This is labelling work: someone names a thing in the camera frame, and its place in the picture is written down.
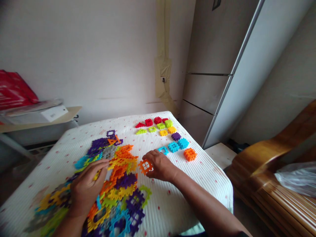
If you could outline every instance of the dotted tablecloth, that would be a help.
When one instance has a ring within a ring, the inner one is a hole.
[[[108,130],[116,130],[123,139],[123,145],[134,145],[131,153],[139,161],[148,151],[166,146],[173,141],[171,134],[161,137],[159,130],[136,135],[139,122],[155,117],[169,118],[178,133],[186,138],[188,147],[197,152],[194,161],[187,162],[184,150],[169,152],[168,158],[186,172],[193,180],[205,188],[224,206],[232,210],[233,188],[230,180],[217,164],[202,150],[190,134],[169,112],[133,115],[107,119],[66,131],[44,159],[25,179],[13,195],[0,208],[0,230],[4,236],[27,236],[23,230],[34,215],[37,203],[59,184],[65,182],[74,172],[74,163],[84,156],[93,140],[106,137]],[[145,217],[139,226],[137,236],[174,236],[188,230],[198,223],[182,194],[170,183],[152,180],[144,176],[139,168],[138,186],[145,185],[152,191],[152,196],[145,207]]]

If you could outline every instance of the plastic bag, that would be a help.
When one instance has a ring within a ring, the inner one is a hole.
[[[282,186],[316,198],[316,161],[289,164],[274,175]]]

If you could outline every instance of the person's right hand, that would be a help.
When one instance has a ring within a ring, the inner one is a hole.
[[[154,168],[153,171],[147,172],[146,176],[149,178],[172,182],[180,171],[163,153],[156,149],[147,152],[143,156],[144,159],[147,159]]]

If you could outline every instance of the small block cube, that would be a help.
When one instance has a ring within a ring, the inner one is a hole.
[[[143,134],[143,133],[147,133],[147,129],[140,129],[140,130],[136,133],[136,135],[138,135],[138,134]]]
[[[168,135],[168,132],[166,130],[159,131],[159,133],[160,133],[160,136],[162,137]]]
[[[172,127],[173,126],[173,122],[171,120],[166,120],[165,121],[165,125],[166,125],[166,127]]]
[[[161,123],[162,122],[162,119],[160,118],[160,117],[156,117],[155,119],[154,119],[154,123],[155,124],[159,124],[159,123]]]
[[[156,132],[157,129],[156,129],[155,127],[150,127],[150,128],[148,128],[148,131],[149,131],[149,132]]]
[[[164,154],[164,155],[168,155],[168,154],[169,154],[169,151],[167,150],[167,148],[166,148],[165,146],[160,147],[160,148],[158,148],[157,150],[158,150],[159,152],[162,152],[161,150],[165,150],[165,151],[163,152],[163,154]]]
[[[184,157],[187,161],[192,161],[196,159],[197,154],[195,150],[193,150],[192,148],[188,148],[184,151]]]
[[[157,127],[161,130],[164,129],[166,126],[163,123],[157,124]]]
[[[178,141],[178,145],[179,145],[180,149],[185,149],[185,148],[188,147],[189,142],[188,142],[188,140],[186,140],[185,138],[182,138],[182,139],[180,139],[180,140]]]
[[[178,146],[176,142],[169,143],[168,147],[172,153],[175,153],[180,149],[180,147]]]
[[[179,140],[181,138],[181,135],[179,133],[173,133],[171,135],[171,137],[172,137],[173,140],[177,141],[177,140]]]
[[[150,126],[152,126],[152,120],[149,118],[149,119],[146,119],[145,120],[145,123],[146,123],[146,126],[147,127],[150,127]]]
[[[168,128],[168,132],[170,133],[170,134],[173,134],[173,133],[175,133],[177,131],[177,129],[175,128],[175,127],[170,127],[170,128]]]

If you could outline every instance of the wooden armrest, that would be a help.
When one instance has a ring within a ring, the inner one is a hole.
[[[316,100],[311,102],[274,138],[258,142],[240,152],[232,161],[227,176],[235,187],[266,170],[271,162],[291,151],[316,132]]]

